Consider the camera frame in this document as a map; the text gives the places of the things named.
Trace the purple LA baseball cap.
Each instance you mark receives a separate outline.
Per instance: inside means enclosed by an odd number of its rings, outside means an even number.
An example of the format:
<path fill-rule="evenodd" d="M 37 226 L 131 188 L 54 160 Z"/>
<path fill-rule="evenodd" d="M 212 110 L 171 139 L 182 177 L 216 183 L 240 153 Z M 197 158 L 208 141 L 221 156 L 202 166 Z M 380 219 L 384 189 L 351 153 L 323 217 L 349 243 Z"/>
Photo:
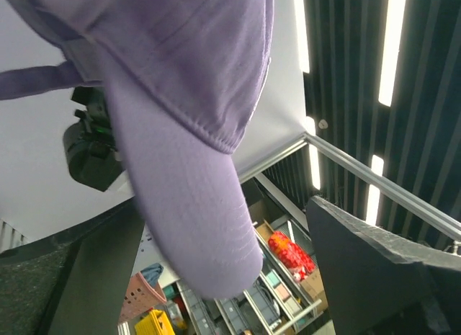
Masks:
<path fill-rule="evenodd" d="M 274 0 L 7 0 L 65 62 L 1 73 L 1 98 L 101 86 L 140 214 L 198 295 L 263 258 L 232 153 L 269 70 Z"/>

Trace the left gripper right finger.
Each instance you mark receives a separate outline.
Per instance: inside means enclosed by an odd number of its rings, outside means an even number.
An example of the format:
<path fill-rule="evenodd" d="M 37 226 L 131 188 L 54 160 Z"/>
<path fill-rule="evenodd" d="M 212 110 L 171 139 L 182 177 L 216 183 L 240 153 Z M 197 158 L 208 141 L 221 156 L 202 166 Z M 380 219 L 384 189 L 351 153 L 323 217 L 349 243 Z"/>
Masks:
<path fill-rule="evenodd" d="M 308 231 L 337 334 L 459 334 L 460 257 L 315 196 Z"/>

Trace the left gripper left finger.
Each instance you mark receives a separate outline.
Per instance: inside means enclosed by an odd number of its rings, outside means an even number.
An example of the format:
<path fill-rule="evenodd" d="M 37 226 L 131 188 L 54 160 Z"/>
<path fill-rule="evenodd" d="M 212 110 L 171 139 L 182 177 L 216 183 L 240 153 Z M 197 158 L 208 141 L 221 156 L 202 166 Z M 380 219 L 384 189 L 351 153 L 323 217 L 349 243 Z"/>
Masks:
<path fill-rule="evenodd" d="M 1 253 L 2 334 L 116 334 L 143 233 L 133 200 Z"/>

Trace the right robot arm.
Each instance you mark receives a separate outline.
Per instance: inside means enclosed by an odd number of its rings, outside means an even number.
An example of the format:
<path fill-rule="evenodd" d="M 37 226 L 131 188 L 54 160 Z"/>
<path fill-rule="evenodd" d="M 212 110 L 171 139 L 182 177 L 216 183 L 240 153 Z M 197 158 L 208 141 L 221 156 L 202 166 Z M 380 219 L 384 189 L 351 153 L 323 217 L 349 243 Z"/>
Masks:
<path fill-rule="evenodd" d="M 124 169 L 104 92 L 100 87 L 77 86 L 71 100 L 84 108 L 75 110 L 79 121 L 63 134 L 68 172 L 76 182 L 105 192 Z"/>

